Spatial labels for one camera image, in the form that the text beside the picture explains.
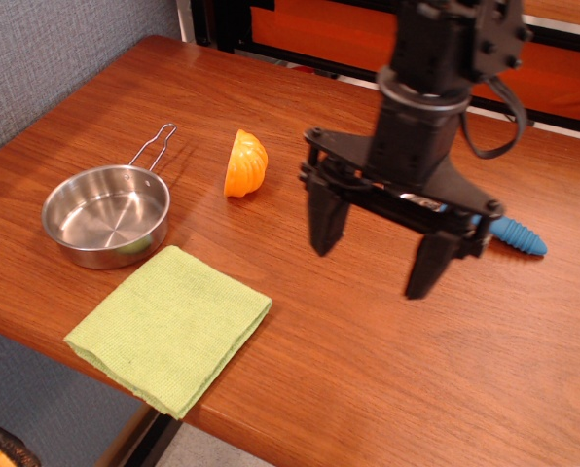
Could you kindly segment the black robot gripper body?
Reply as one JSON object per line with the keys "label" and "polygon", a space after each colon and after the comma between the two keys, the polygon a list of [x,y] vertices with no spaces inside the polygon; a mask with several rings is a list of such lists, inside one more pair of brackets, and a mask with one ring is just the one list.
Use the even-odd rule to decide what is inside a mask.
{"label": "black robot gripper body", "polygon": [[444,230],[463,236],[465,225],[448,215],[422,213],[400,198],[415,194],[480,216],[476,240],[499,219],[502,204],[465,179],[453,166],[450,151],[465,112],[467,88],[421,93],[382,70],[378,85],[383,96],[376,129],[371,136],[313,127],[306,131],[308,158],[301,180],[311,174],[346,189],[355,204],[421,233]]}

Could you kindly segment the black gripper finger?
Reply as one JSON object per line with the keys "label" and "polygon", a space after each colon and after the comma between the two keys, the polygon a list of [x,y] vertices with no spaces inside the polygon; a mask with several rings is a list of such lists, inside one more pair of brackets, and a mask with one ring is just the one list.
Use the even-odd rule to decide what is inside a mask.
{"label": "black gripper finger", "polygon": [[405,292],[409,300],[421,300],[429,294],[456,256],[459,246],[460,238],[444,231],[423,236]]}
{"label": "black gripper finger", "polygon": [[308,232],[313,250],[321,257],[327,255],[344,235],[350,208],[346,189],[317,174],[306,182],[308,191]]}

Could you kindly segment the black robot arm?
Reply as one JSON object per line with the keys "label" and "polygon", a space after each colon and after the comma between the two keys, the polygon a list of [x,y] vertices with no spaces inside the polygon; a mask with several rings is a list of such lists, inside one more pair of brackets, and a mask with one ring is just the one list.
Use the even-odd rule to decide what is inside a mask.
{"label": "black robot arm", "polygon": [[526,110],[500,74],[520,66],[531,33],[519,1],[402,1],[390,63],[377,77],[382,104],[370,136],[309,129],[301,180],[312,248],[342,238],[351,206],[421,234],[406,296],[424,298],[454,259],[480,256],[502,204],[464,178],[450,152],[467,129],[471,90],[486,84]]}

